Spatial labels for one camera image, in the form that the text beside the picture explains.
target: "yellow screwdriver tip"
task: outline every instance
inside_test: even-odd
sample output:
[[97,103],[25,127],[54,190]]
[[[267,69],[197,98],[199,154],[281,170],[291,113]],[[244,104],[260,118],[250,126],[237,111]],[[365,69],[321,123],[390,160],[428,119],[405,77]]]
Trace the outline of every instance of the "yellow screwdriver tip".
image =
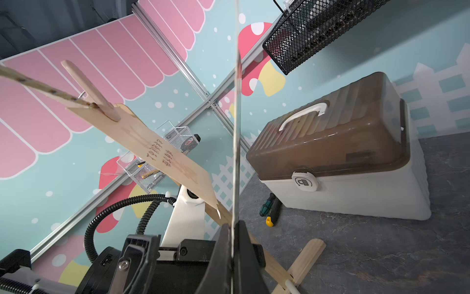
[[271,217],[270,217],[270,216],[268,216],[268,217],[266,218],[266,224],[267,224],[268,227],[274,227],[274,224],[273,224],[273,222],[271,221]]

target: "wooden cross stand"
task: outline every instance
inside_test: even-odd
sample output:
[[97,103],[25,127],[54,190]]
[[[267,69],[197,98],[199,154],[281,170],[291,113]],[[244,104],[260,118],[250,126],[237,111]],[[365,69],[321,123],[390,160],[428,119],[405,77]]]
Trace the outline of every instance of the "wooden cross stand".
[[[127,106],[122,104],[112,105],[108,102],[93,83],[72,62],[64,60],[62,65],[94,103],[80,100],[47,84],[30,79],[5,66],[0,66],[0,76],[34,88],[62,103],[83,120],[167,174],[176,183],[185,185],[198,195],[207,204],[205,206],[206,213],[218,225],[231,223],[232,215],[216,199],[207,171],[150,130]],[[250,238],[252,243],[258,243],[251,234]],[[325,243],[322,240],[310,240],[288,270],[285,270],[264,249],[265,270],[278,283],[273,293],[290,293],[288,288],[296,292],[293,286],[298,286],[302,282],[324,248]]]

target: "white picket fence illustration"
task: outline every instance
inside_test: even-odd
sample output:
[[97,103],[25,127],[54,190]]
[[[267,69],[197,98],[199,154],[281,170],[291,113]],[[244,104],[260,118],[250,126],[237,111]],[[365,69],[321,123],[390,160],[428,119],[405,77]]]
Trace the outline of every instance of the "white picket fence illustration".
[[[240,194],[248,184],[255,173],[251,165],[246,161],[246,154],[242,154],[240,158]],[[233,157],[226,156],[227,164],[219,165],[220,173],[218,175],[212,174],[212,187],[214,188],[215,196],[217,199],[228,209],[232,208],[232,195],[233,195]],[[206,215],[204,222],[204,239],[211,240],[215,235],[219,226],[216,225],[208,215]]]
[[[442,92],[439,81],[462,75],[466,87]],[[449,100],[470,95],[470,44],[465,43],[456,60],[456,65],[439,72],[418,63],[413,74],[413,81],[396,86],[399,94],[418,89],[422,100],[408,103],[410,110],[427,107],[430,117],[414,121],[415,127],[434,125],[436,135],[460,133],[455,121],[470,118],[470,109],[451,112],[447,102]]]

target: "white box base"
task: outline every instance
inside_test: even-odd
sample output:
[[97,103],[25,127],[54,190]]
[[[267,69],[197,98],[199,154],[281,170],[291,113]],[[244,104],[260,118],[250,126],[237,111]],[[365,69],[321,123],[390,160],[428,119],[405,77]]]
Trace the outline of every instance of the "white box base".
[[300,190],[292,179],[261,182],[290,208],[427,220],[431,210],[424,156],[408,118],[410,161],[399,169],[317,177],[315,192]]

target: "toolbox handle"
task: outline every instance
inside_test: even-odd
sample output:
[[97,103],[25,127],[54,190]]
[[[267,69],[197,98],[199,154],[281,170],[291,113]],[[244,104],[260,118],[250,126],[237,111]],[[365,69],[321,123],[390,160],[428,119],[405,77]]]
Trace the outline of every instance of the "toolbox handle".
[[325,113],[326,109],[328,108],[328,105],[324,102],[322,103],[318,103],[318,104],[314,104],[310,107],[307,107],[305,109],[302,109],[301,111],[299,112],[296,112],[294,114],[292,114],[291,116],[289,116],[281,125],[281,127],[279,128],[279,132],[284,130],[284,127],[287,125],[288,122],[290,122],[291,120],[294,120],[296,118],[299,118],[301,116],[304,116],[306,114],[309,114],[313,111],[317,111],[318,112],[318,116],[321,116]]

